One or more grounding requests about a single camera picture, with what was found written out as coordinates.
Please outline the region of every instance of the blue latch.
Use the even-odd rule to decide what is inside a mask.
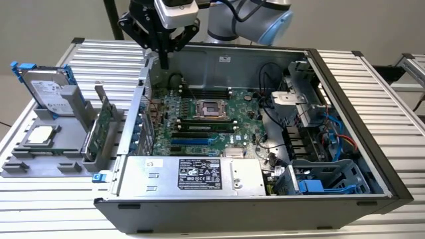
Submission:
[[[303,180],[299,186],[302,193],[324,193],[325,191],[320,180]]]
[[[36,67],[38,67],[38,65],[35,63],[22,63],[19,65],[19,68],[24,69],[24,70],[32,70]]]
[[[336,136],[336,133],[333,130],[329,130],[328,137],[329,137],[331,143],[336,144],[337,143],[337,136]]]
[[[96,173],[92,177],[92,183],[106,183],[107,182],[107,174]]]

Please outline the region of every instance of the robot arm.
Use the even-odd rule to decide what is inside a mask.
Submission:
[[[208,42],[243,36],[272,45],[292,19],[290,0],[131,0],[119,25],[144,49],[158,52],[163,69],[170,67],[168,53],[180,51],[200,30],[199,10],[210,7]],[[179,27],[184,31],[172,38]]]

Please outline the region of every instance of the red cable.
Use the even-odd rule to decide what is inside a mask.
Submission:
[[[294,126],[298,126],[299,121],[302,120],[302,116],[308,112],[308,110],[312,108],[312,106],[310,106],[310,108],[298,116],[295,122],[294,122]]]
[[[353,144],[353,146],[355,146],[355,152],[356,152],[356,151],[357,151],[357,144],[356,144],[356,142],[353,141],[353,139],[349,138],[349,137],[345,136],[345,135],[341,135],[341,134],[337,134],[337,136],[341,137],[341,138],[345,138],[348,141],[352,142],[352,144]]]

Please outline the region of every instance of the white wall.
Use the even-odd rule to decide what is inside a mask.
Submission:
[[[425,0],[292,2],[295,20],[279,46],[360,50],[373,64],[395,63],[403,52],[425,53]],[[116,3],[122,14],[130,0]],[[202,31],[196,41],[207,35],[208,10],[202,10],[199,17]],[[2,121],[14,122],[30,99],[23,85],[11,77],[11,61],[55,65],[78,36],[114,38],[102,0],[2,0]]]

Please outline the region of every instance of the motherboard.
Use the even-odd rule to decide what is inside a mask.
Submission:
[[[258,147],[266,130],[254,95],[251,90],[200,92],[194,89],[182,94],[158,89],[151,106],[154,156],[266,159],[268,153]]]

